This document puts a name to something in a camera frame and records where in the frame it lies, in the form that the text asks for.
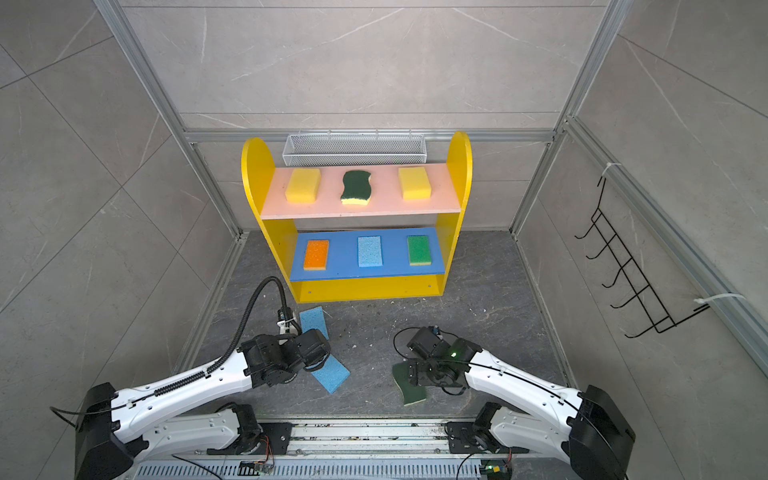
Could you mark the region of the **dark green sponge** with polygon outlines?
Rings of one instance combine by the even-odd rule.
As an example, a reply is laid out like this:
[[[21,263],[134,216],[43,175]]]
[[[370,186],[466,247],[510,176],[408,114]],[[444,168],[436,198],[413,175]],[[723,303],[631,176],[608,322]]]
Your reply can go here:
[[[401,392],[404,406],[414,405],[427,399],[426,389],[411,383],[410,369],[407,363],[400,362],[393,365],[391,372],[395,384]]]
[[[343,205],[366,206],[372,196],[371,173],[365,170],[350,170],[343,175],[343,192],[340,201]]]

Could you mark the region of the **bright green sponge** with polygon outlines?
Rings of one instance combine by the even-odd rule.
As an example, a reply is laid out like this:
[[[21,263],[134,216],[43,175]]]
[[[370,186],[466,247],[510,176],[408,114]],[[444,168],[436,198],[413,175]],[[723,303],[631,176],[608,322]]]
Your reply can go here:
[[[407,249],[410,266],[429,266],[432,264],[430,238],[427,235],[408,236]]]

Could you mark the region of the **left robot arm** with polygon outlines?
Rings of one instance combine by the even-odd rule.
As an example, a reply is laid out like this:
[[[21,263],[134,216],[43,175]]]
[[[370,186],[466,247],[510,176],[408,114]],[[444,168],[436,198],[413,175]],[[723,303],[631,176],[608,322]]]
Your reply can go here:
[[[135,464],[165,454],[202,450],[219,455],[265,446],[252,408],[230,405],[195,415],[193,409],[262,386],[291,382],[316,371],[331,354],[317,329],[299,335],[258,335],[220,358],[140,387],[91,388],[75,426],[78,479],[114,479]]]

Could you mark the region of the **orange sponge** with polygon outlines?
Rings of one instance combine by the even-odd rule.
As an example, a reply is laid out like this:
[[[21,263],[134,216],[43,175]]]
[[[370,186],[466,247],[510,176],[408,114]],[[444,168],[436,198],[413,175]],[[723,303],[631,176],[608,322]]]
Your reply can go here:
[[[328,239],[311,239],[307,242],[303,269],[305,271],[325,271],[328,262],[330,241]]]

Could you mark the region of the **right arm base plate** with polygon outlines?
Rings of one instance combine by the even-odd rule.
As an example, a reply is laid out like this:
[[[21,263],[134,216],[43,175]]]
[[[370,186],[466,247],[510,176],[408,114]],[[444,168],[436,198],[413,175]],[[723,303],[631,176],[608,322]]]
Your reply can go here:
[[[474,422],[447,422],[444,433],[452,454],[498,453],[500,444]]]

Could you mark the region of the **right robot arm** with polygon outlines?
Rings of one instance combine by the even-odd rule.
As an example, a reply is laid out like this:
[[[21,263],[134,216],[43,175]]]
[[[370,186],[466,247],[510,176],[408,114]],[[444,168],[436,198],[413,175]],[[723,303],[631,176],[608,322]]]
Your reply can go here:
[[[471,424],[446,426],[469,453],[526,450],[568,464],[582,479],[626,478],[636,434],[607,392],[545,381],[437,326],[413,332],[404,357],[410,386],[493,398]]]

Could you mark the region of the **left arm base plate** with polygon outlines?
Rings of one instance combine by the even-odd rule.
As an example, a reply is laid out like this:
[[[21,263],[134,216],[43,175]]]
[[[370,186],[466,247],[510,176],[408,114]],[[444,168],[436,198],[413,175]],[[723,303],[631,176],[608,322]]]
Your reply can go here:
[[[290,443],[293,424],[289,422],[260,423],[257,427],[248,427],[241,432],[239,455],[265,457],[267,449],[270,455],[286,455]]]

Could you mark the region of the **yellow sponge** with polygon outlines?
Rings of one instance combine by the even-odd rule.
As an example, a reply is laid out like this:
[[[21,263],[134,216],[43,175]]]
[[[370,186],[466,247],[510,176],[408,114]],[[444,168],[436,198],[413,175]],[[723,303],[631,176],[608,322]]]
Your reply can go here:
[[[431,198],[432,187],[425,167],[400,168],[398,179],[404,201],[421,201]]]
[[[289,204],[308,205],[317,200],[322,178],[318,168],[293,169],[285,189],[285,198]]]

